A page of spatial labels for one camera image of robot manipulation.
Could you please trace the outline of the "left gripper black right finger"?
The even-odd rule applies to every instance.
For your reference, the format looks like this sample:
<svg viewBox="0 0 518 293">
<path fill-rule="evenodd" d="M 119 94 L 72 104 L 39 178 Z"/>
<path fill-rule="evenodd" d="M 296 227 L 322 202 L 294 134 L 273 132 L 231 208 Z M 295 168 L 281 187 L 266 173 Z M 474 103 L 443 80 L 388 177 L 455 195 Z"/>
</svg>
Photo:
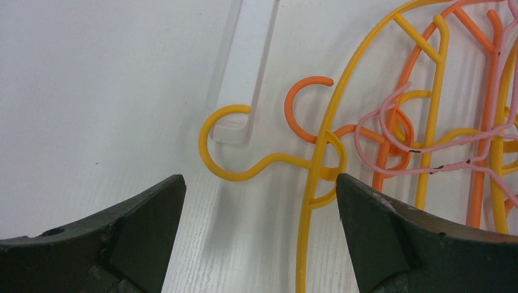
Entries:
<svg viewBox="0 0 518 293">
<path fill-rule="evenodd" d="M 337 204 L 360 292 L 516 292 L 517 237 L 445 220 L 349 174 Z"/>
</svg>

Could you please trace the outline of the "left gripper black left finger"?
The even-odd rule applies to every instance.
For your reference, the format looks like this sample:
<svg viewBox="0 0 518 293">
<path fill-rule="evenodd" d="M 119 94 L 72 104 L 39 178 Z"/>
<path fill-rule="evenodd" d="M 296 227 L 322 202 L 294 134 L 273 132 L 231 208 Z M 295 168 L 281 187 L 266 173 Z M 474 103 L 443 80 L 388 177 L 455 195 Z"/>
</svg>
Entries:
<svg viewBox="0 0 518 293">
<path fill-rule="evenodd" d="M 2 292 L 160 292 L 186 183 L 172 175 L 88 217 L 1 241 Z"/>
</svg>

